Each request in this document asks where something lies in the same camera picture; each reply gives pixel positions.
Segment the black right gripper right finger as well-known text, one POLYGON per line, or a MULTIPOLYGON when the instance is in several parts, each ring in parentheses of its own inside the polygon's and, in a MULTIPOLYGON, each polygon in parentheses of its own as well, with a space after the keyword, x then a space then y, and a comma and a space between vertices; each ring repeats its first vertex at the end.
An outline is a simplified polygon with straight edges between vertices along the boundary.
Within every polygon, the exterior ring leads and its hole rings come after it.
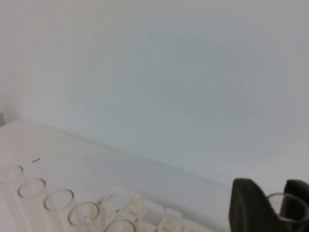
POLYGON ((290 232, 309 231, 309 184, 296 179, 286 181, 280 216, 290 232))

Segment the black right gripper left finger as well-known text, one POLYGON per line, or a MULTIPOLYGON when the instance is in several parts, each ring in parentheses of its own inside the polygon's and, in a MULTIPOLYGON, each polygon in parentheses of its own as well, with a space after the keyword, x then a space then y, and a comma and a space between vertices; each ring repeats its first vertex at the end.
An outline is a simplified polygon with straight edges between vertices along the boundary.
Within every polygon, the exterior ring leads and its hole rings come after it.
POLYGON ((232 232, 283 232, 279 221, 261 188, 251 179, 233 181, 229 207, 232 232))

